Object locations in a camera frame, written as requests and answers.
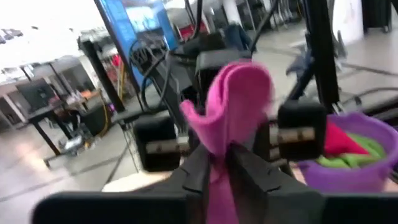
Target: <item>purple bowl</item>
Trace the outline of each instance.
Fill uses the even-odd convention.
[[[360,113],[329,115],[328,119],[347,133],[377,141],[387,156],[358,169],[323,167],[315,161],[299,162],[307,185],[321,192],[382,192],[392,167],[398,161],[397,131],[382,121]]]

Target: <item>floor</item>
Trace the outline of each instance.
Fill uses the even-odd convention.
[[[281,102],[295,83],[295,76],[287,77],[285,69],[298,53],[289,44],[302,39],[301,26],[263,35],[257,45],[255,61],[269,69],[275,85],[275,101]],[[348,58],[338,74],[339,86],[345,92],[342,100],[351,94],[374,87],[398,87],[398,28],[390,34],[372,31],[364,40],[347,46]],[[315,92],[315,84],[308,88]],[[363,98],[364,106],[398,95],[386,91]],[[137,103],[131,107],[138,110]],[[62,138],[58,129],[42,124],[54,141]],[[59,159],[48,169],[42,159],[52,152],[32,127],[0,135],[0,223],[28,223],[34,205],[49,194],[64,190],[99,191],[110,180],[135,173],[128,153],[120,160],[126,148],[119,126],[96,143],[96,147],[78,157]]]

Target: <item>red cloth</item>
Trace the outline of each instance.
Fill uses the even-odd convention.
[[[342,129],[328,121],[326,124],[325,155],[338,156],[342,153],[368,155],[368,151],[354,142]]]

